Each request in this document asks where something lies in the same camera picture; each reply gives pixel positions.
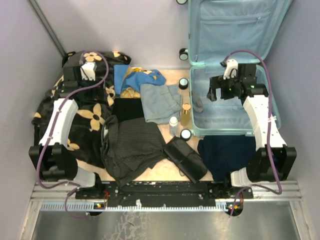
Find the light blue denim jeans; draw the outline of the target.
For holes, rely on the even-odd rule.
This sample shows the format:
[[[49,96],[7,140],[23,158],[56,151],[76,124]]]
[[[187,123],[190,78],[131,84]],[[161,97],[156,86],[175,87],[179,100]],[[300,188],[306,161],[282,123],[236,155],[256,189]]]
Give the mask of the light blue denim jeans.
[[[168,124],[171,117],[181,119],[183,100],[178,85],[142,84],[140,98],[147,123],[161,125]]]

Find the navy blue garment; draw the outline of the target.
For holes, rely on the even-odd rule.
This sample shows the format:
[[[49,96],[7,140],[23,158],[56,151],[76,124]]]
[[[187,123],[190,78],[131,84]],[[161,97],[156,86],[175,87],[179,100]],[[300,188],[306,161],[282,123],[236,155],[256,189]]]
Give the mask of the navy blue garment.
[[[245,168],[256,153],[256,140],[245,135],[209,135],[199,140],[197,151],[215,182]]]

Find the black cloth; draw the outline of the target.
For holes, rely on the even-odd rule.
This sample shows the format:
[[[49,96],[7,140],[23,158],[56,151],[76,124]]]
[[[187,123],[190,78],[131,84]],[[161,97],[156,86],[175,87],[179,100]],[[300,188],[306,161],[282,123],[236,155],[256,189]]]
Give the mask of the black cloth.
[[[117,117],[119,123],[143,118],[142,101],[140,98],[116,98],[114,100],[112,114]]]

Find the dark grey pinstripe garment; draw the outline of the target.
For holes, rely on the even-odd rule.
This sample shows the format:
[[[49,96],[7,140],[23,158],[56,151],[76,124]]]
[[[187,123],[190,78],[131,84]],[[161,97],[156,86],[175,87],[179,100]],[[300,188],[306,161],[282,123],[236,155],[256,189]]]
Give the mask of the dark grey pinstripe garment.
[[[156,123],[143,117],[119,122],[111,115],[102,126],[100,156],[108,174],[122,187],[164,160],[165,145]]]

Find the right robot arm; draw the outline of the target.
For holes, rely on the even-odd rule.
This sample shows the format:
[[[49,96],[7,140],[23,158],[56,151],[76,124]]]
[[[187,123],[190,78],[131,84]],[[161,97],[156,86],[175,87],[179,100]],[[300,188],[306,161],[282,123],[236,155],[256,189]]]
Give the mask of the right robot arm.
[[[288,178],[297,157],[295,147],[289,147],[282,138],[272,114],[272,96],[266,84],[259,83],[254,63],[238,63],[234,59],[221,63],[222,75],[210,78],[207,98],[217,100],[238,98],[246,111],[255,138],[255,154],[247,166],[230,174],[231,180],[223,185],[223,192],[235,198],[241,187],[263,182],[281,182]]]

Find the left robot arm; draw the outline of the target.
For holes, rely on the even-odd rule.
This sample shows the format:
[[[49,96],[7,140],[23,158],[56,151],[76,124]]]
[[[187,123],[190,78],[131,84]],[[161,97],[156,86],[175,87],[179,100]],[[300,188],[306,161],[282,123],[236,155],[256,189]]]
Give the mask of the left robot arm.
[[[86,188],[87,194],[97,199],[104,192],[100,178],[97,173],[79,167],[68,150],[68,136],[79,109],[78,102],[83,99],[82,92],[104,83],[103,79],[96,82],[97,66],[85,59],[89,55],[83,52],[78,63],[64,67],[64,80],[53,95],[53,111],[46,131],[28,154],[36,169],[36,181],[42,188],[48,190],[70,184],[76,190]]]

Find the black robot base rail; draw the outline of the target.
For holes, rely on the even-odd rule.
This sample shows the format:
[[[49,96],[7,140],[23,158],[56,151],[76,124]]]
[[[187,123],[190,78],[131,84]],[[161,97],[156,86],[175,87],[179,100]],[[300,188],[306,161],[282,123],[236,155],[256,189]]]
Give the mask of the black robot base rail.
[[[214,207],[216,200],[232,199],[239,190],[229,182],[132,181],[119,187],[110,181],[81,188],[75,198],[106,201],[108,207]]]

